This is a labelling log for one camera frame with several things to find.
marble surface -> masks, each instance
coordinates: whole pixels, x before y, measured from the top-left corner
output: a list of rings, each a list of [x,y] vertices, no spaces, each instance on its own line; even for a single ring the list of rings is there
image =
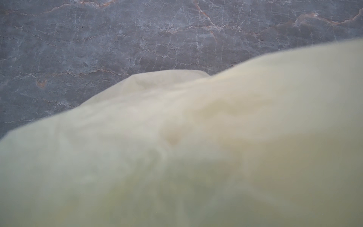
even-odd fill
[[[363,37],[361,0],[3,0],[0,137],[135,73]]]

stone countertop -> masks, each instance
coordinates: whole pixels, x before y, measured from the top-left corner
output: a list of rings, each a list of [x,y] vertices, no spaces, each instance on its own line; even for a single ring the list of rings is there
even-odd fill
[[[3,0],[0,138],[135,73],[363,37],[357,0]]]

gray marble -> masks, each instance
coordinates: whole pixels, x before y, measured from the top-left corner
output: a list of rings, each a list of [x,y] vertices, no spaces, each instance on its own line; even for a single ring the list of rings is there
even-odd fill
[[[2,0],[0,137],[135,73],[363,36],[362,0]]]

